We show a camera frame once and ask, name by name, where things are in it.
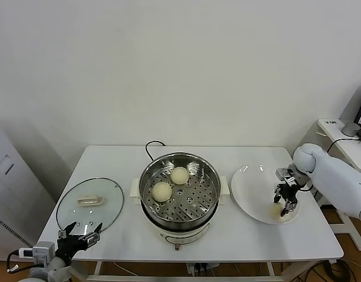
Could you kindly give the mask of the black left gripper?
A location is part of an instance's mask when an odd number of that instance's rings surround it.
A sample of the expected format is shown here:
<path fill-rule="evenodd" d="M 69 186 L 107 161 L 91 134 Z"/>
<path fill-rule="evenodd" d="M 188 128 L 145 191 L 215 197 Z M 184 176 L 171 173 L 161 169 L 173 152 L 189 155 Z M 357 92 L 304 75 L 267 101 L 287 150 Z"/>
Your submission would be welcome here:
<path fill-rule="evenodd" d="M 95 245 L 100 240 L 102 225 L 100 223 L 94 231 L 83 236 L 71 234 L 76 226 L 75 221 L 58 231 L 56 256 L 62 260 L 72 260 L 78 251 L 85 251 L 88 246 Z"/>

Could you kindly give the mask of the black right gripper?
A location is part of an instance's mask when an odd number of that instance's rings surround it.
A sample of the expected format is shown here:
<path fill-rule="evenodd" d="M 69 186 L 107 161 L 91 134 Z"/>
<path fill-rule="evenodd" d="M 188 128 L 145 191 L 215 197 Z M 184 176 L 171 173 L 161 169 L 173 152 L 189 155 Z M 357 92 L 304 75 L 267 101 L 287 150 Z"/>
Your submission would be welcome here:
<path fill-rule="evenodd" d="M 302 187 L 299 185 L 288 185 L 288 184 L 278 184 L 275 190 L 275 196 L 273 199 L 274 203 L 279 203 L 280 199 L 283 198 L 285 201 L 284 208 L 282 209 L 280 216 L 284 217 L 289 212 L 293 212 L 297 205 L 298 200 L 296 198 L 296 193 Z"/>

